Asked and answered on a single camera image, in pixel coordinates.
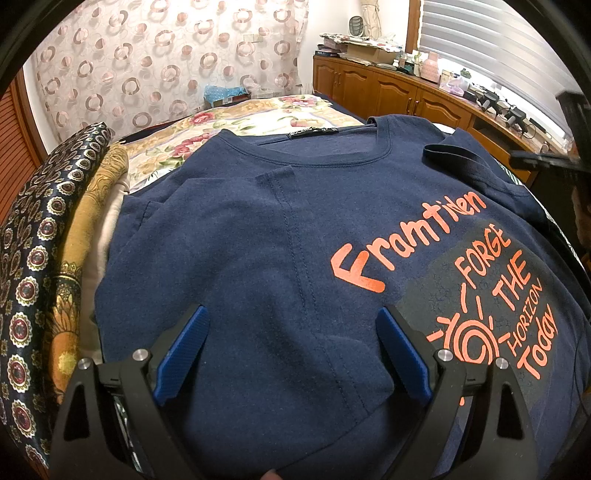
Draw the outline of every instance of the white wall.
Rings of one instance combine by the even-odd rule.
[[[349,33],[349,18],[361,14],[359,0],[310,0],[308,25],[304,32],[298,56],[298,74],[304,92],[311,92],[312,57],[316,45],[322,43],[320,33]]]
[[[349,33],[349,18],[361,15],[359,0],[310,0],[308,25],[300,47],[298,72],[304,92],[311,92],[312,57],[316,45],[322,43],[320,33]],[[396,41],[406,45],[408,0],[379,0],[382,34],[396,33]]]
[[[397,43],[406,45],[408,0],[379,0],[379,20],[382,35],[396,33]]]
[[[22,66],[22,71],[25,74],[25,85],[27,87],[27,95],[29,103],[31,104],[31,111],[33,118],[37,124],[39,135],[45,145],[47,153],[51,153],[59,144],[56,132],[53,126],[47,119],[45,106],[41,103],[41,95],[37,92],[37,79],[35,78],[35,66],[33,56],[29,57]]]

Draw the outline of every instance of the folded clothes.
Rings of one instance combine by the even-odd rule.
[[[116,361],[208,308],[197,365],[163,408],[207,475],[371,480],[421,414],[375,332],[394,304],[436,348],[509,361],[542,475],[589,378],[589,291],[473,137],[391,115],[297,139],[221,130],[124,200],[96,319]]]

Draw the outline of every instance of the black cable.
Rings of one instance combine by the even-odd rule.
[[[538,128],[534,125],[534,124],[530,124],[532,127],[534,127],[534,135],[532,137],[528,137],[525,135],[525,132],[523,132],[521,134],[522,137],[526,138],[527,140],[533,140],[535,138],[535,136],[538,134]]]

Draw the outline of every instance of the curtain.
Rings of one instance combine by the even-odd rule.
[[[206,85],[300,93],[307,14],[308,0],[86,0],[36,49],[38,92],[60,141],[189,115]]]
[[[420,50],[486,75],[570,132],[556,95],[580,91],[576,81],[552,47],[503,0],[424,0]]]

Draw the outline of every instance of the cabinet door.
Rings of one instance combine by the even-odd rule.
[[[335,98],[335,86],[339,64],[330,60],[314,59],[314,90]]]
[[[335,101],[361,118],[370,116],[374,73],[363,66],[341,65]]]
[[[425,90],[418,92],[413,115],[422,116],[434,124],[464,130],[468,128],[472,117],[469,111]]]
[[[415,85],[378,73],[374,88],[376,100],[371,115],[410,115],[418,90]]]

